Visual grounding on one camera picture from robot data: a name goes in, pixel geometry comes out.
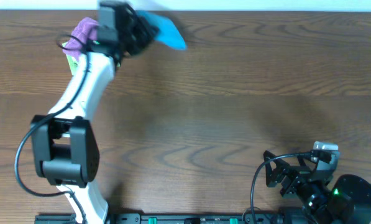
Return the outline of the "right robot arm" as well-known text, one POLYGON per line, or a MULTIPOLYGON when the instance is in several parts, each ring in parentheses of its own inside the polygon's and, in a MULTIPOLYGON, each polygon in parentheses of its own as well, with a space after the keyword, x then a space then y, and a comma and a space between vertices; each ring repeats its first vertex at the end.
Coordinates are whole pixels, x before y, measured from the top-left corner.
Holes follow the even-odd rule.
POLYGON ((340 152, 313 149, 294 154, 299 164, 290 165, 269 151, 263 154, 267 187, 282 185, 280 194, 298 197, 306 218, 316 223, 370 223, 371 184, 352 174, 340 176, 333 188, 332 181, 340 152))

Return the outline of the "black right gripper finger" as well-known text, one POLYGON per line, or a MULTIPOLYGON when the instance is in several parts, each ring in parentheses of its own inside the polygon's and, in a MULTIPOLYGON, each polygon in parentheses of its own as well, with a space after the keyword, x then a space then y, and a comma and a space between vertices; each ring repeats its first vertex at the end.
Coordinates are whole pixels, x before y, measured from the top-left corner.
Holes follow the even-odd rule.
POLYGON ((308 160, 305 156, 297 156, 298 168, 297 171, 314 171, 315 163, 308 160))
POLYGON ((275 187, 281 183, 288 173, 289 163, 285 162, 284 156, 276 156, 269 151, 263 154, 265 164, 265 180, 267 187, 275 187))

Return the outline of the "blue microfiber cloth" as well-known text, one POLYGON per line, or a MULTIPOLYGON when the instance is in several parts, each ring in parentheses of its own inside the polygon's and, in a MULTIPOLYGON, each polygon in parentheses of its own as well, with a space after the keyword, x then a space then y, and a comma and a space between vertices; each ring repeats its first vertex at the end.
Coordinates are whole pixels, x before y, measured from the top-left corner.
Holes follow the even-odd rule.
POLYGON ((187 45, 175 24, 167 17, 159 16, 149 11, 136 11, 137 15, 153 27, 157 28, 154 40, 175 50, 186 50, 187 45))

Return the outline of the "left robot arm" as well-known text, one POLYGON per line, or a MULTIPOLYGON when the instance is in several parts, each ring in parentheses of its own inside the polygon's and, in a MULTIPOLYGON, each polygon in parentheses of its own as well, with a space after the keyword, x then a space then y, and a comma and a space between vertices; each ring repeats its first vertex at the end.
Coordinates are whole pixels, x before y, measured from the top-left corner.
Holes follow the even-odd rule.
POLYGON ((78 54, 76 72, 48 114, 34 116, 25 138, 32 142, 37 175, 67 197, 75 223, 104 223, 108 216, 96 182, 99 149, 91 127, 102 94, 122 60, 143 52, 162 33, 157 15, 104 2, 98 23, 63 46, 78 54))

